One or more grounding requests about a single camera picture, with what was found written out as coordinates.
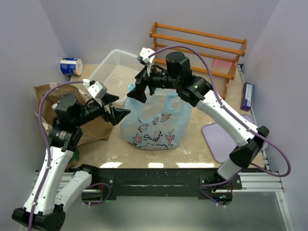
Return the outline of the light blue plastic bag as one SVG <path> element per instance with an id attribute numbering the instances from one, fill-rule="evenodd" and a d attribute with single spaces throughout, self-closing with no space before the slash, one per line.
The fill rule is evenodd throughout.
<path id="1" fill-rule="evenodd" d="M 120 133 L 128 143 L 143 150 L 176 148 L 188 128 L 192 106 L 175 90 L 156 89 L 153 96 L 145 90 L 146 103 L 127 98 L 130 113 L 120 124 Z"/>

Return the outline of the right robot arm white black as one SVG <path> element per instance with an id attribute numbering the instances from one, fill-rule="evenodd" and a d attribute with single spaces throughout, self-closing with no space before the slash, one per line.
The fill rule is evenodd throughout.
<path id="1" fill-rule="evenodd" d="M 235 141 L 236 147 L 213 176 L 204 180 L 205 184 L 218 185 L 249 167 L 269 134 L 265 126 L 257 127 L 244 119 L 220 98 L 213 85 L 193 75 L 190 60 L 184 53 L 169 53 L 166 69 L 154 64 L 155 56 L 151 49 L 142 48 L 137 59 L 144 69 L 136 75 L 135 88 L 127 94 L 129 98 L 145 103 L 146 89 L 151 95 L 156 89 L 173 89 L 183 101 L 214 119 Z"/>

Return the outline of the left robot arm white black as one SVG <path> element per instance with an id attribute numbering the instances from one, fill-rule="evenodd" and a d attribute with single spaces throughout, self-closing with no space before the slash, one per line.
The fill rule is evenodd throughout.
<path id="1" fill-rule="evenodd" d="M 56 118 L 46 138 L 47 148 L 36 184 L 23 207 L 13 211 L 12 218 L 28 230 L 59 231 L 66 213 L 82 191 L 91 184 L 99 185 L 97 167 L 85 166 L 59 190 L 64 171 L 77 148 L 83 132 L 81 126 L 103 117 L 112 125 L 130 113 L 112 105 L 117 96 L 105 94 L 109 109 L 94 99 L 82 105 L 73 94 L 62 96 L 55 107 Z"/>

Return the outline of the brown paper grocery bag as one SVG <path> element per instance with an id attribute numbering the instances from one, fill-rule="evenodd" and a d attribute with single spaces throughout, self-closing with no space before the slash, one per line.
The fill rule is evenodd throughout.
<path id="1" fill-rule="evenodd" d="M 57 86 L 56 83 L 50 83 L 34 87 L 37 97 L 37 108 L 39 108 L 43 96 L 55 86 Z M 52 105 L 57 103 L 60 97 L 68 93 L 75 95 L 81 104 L 85 104 L 90 99 L 90 94 L 82 84 L 65 85 L 51 92 L 44 101 L 42 108 L 42 122 L 46 133 L 51 131 L 52 121 L 56 117 Z M 112 129 L 112 124 L 110 122 L 105 122 L 104 119 L 99 116 L 95 120 L 81 126 L 83 135 L 78 145 L 107 139 L 110 136 Z"/>

